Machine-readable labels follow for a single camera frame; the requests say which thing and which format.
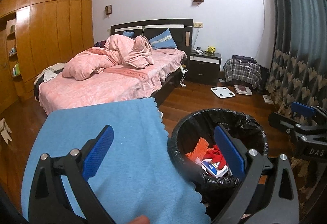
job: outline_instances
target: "blue tablecloth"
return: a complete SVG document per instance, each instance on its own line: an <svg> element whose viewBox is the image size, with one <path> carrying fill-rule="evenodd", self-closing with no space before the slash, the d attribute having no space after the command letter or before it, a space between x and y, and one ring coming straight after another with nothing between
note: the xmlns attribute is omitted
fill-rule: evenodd
<svg viewBox="0 0 327 224"><path fill-rule="evenodd" d="M32 178L39 157L66 155L95 138L109 124L114 141L89 184L117 224L146 215L151 224L210 223L201 195L186 182L167 153L167 131L153 98L57 110L41 128L22 183L22 212L28 217ZM83 216L67 178L65 190L74 212Z"/></svg>

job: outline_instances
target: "yellow piggy bank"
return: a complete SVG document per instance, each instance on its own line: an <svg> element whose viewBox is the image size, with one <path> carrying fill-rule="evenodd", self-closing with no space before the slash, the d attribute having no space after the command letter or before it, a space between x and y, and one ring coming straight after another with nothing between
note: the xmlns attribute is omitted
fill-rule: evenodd
<svg viewBox="0 0 327 224"><path fill-rule="evenodd" d="M207 49L207 52L209 52L209 53L214 53L216 51L216 48L215 47L213 47L213 46L209 46L209 48Z"/></svg>

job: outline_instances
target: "checkered cloth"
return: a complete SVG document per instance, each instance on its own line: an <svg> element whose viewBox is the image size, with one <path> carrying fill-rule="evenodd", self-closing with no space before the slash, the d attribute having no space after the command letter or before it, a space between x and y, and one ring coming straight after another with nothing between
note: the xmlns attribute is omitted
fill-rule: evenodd
<svg viewBox="0 0 327 224"><path fill-rule="evenodd" d="M261 71L259 64L242 62L230 58L224 65L226 82L233 79L252 84L253 89L260 88Z"/></svg>

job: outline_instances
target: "white drawer front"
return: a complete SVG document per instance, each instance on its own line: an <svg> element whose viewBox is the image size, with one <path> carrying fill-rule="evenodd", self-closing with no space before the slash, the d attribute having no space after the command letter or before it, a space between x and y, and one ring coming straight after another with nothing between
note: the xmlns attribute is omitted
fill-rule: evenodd
<svg viewBox="0 0 327 224"><path fill-rule="evenodd" d="M206 63L216 63L216 64L219 64L219 62L220 62L220 60L211 59L211 58L204 58L204 57L198 57L198 56L190 56L190 60L206 62Z"/></svg>

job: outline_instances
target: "headboard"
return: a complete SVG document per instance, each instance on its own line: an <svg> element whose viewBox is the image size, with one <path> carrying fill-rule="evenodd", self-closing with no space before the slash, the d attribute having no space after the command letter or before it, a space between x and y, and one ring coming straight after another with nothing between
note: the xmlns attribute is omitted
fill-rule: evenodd
<svg viewBox="0 0 327 224"><path fill-rule="evenodd" d="M168 28L177 48L183 50L187 57L190 57L192 49L193 19L157 19L125 23L111 26L110 35L122 35L124 31L134 31L135 37L143 35L147 39L152 39Z"/></svg>

